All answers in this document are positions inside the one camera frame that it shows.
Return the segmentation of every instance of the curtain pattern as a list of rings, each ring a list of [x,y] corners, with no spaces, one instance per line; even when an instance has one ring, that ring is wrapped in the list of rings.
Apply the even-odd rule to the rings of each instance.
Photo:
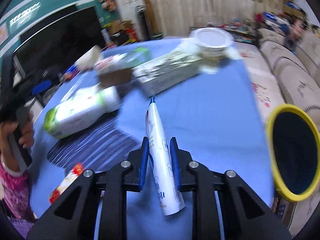
[[[255,13],[278,13],[280,0],[150,0],[156,22],[164,36],[188,36],[190,26],[207,22],[231,23],[253,20]]]

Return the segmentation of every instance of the white bottle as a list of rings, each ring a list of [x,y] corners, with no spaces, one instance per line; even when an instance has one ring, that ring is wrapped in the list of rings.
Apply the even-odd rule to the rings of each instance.
[[[103,114],[120,108],[116,87],[96,94],[75,95],[49,110],[44,118],[44,129],[57,139],[67,137],[94,124]]]

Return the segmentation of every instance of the sofa cushion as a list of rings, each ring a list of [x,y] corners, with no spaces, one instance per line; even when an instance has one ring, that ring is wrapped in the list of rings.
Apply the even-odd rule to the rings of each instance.
[[[308,73],[302,62],[291,51],[281,46],[280,44],[272,41],[266,41],[260,48],[260,51],[268,62],[269,68],[272,72],[277,66],[279,60],[281,60],[282,58],[287,58],[297,64],[306,73]]]
[[[258,29],[258,34],[261,36],[261,38],[259,40],[260,46],[266,41],[272,41],[272,42],[278,43],[280,45],[284,45],[284,36],[282,36],[276,32],[261,28],[261,29]]]
[[[320,88],[297,64],[281,59],[274,75],[287,103],[303,109],[320,128]]]
[[[296,47],[296,56],[320,85],[320,39],[312,32],[306,31]]]

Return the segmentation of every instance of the black tv screen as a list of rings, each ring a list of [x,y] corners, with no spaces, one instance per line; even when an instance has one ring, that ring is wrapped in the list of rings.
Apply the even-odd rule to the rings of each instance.
[[[94,6],[78,10],[35,33],[14,52],[22,75],[35,69],[65,72],[93,46],[105,46]]]
[[[63,8],[53,14],[50,14],[49,16],[47,16],[46,18],[44,18],[43,20],[41,20],[40,22],[38,22],[37,24],[33,25],[31,28],[27,29],[23,34],[21,34],[20,36],[20,40],[22,42],[25,42],[27,39],[29,39],[33,34],[35,34],[36,32],[38,32],[39,30],[41,30],[42,28],[46,27],[47,25],[49,25],[50,23],[59,20],[61,17],[64,17],[70,13],[76,12],[77,11],[77,7],[75,4],[70,5],[66,8]]]

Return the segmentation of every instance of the blue tube tip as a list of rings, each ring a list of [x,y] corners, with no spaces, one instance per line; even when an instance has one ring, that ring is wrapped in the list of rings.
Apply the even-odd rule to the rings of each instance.
[[[155,103],[155,102],[156,102],[155,96],[152,96],[149,105],[151,105],[152,103]]]

